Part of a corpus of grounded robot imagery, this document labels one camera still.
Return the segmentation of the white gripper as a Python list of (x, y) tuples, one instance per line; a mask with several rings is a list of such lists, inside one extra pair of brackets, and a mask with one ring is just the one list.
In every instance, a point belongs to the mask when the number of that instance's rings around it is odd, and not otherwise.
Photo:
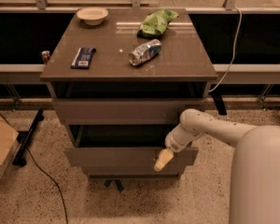
[(173, 158), (174, 153), (178, 153), (186, 148), (192, 141), (203, 135), (197, 128), (186, 127), (182, 124), (175, 126), (165, 138), (166, 149), (163, 149), (157, 158), (154, 170), (159, 172)]

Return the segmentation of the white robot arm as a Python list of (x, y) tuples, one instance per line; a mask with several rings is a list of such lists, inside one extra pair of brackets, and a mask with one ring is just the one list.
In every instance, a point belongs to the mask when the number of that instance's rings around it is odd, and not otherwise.
[(205, 133), (234, 148), (229, 224), (280, 224), (280, 126), (219, 120), (187, 109), (166, 135), (154, 169), (162, 170)]

